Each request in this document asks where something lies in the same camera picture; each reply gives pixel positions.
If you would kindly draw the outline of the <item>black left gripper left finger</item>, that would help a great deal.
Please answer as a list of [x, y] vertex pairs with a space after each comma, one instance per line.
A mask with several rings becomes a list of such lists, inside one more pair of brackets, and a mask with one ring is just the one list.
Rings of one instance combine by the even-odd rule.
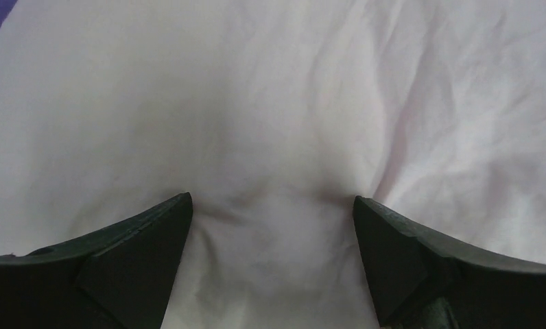
[[0, 256], [0, 328], [160, 328], [193, 215], [189, 193], [26, 256]]

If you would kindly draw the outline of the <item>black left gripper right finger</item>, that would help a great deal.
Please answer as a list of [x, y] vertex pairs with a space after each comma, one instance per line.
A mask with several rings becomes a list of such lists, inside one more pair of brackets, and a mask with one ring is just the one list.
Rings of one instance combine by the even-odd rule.
[[475, 247], [356, 197], [353, 222], [382, 328], [546, 328], [546, 265]]

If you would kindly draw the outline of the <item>pink pillow with princess print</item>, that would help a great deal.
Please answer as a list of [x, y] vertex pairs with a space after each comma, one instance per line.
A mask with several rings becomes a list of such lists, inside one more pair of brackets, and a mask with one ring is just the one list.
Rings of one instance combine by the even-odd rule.
[[0, 255], [181, 192], [164, 328], [376, 328], [357, 195], [546, 263], [546, 1], [18, 1]]

